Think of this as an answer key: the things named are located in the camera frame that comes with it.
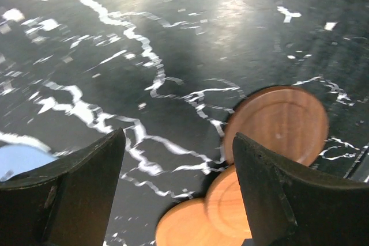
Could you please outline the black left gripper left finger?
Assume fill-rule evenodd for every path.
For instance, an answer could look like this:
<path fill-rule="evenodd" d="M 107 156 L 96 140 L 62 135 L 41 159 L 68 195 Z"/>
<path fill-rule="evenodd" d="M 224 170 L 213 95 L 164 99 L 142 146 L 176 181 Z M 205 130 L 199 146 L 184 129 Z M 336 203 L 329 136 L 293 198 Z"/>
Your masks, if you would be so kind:
<path fill-rule="evenodd" d="M 125 153 L 121 128 L 1 183 L 1 245 L 103 245 Z"/>

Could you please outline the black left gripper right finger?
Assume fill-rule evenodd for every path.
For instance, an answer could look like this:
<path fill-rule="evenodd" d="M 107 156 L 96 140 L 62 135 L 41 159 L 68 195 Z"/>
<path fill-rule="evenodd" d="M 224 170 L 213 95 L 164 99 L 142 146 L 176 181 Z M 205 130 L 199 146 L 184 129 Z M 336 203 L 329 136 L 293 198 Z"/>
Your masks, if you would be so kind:
<path fill-rule="evenodd" d="M 237 134 L 236 173 L 255 245 L 367 245 L 368 184 L 311 169 Z"/>

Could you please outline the light wooden ridged coaster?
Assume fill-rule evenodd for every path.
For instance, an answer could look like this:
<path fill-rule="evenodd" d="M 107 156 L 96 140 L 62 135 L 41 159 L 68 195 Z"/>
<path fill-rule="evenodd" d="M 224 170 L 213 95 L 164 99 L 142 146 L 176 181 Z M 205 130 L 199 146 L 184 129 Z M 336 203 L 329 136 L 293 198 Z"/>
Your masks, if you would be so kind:
<path fill-rule="evenodd" d="M 219 174 L 210 185 L 205 210 L 213 226 L 226 236 L 252 238 L 234 165 Z"/>

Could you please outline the blue paper coaster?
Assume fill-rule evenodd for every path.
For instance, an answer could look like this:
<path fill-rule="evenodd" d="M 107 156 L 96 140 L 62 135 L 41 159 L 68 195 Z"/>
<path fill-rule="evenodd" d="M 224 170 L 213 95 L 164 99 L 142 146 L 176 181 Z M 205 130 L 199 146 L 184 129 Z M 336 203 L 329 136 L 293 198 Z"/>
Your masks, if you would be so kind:
<path fill-rule="evenodd" d="M 55 160 L 49 152 L 28 145 L 1 146 L 1 182 Z"/>

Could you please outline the plain orange wooden coaster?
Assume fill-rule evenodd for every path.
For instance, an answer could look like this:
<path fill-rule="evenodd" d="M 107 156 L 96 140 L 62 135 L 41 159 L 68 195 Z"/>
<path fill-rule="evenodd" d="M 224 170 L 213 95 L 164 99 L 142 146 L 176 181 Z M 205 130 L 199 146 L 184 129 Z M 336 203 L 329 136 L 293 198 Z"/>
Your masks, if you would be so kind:
<path fill-rule="evenodd" d="M 160 219 L 155 242 L 159 246 L 242 245 L 251 235 L 232 237 L 213 226 L 208 218 L 203 198 L 186 200 Z"/>

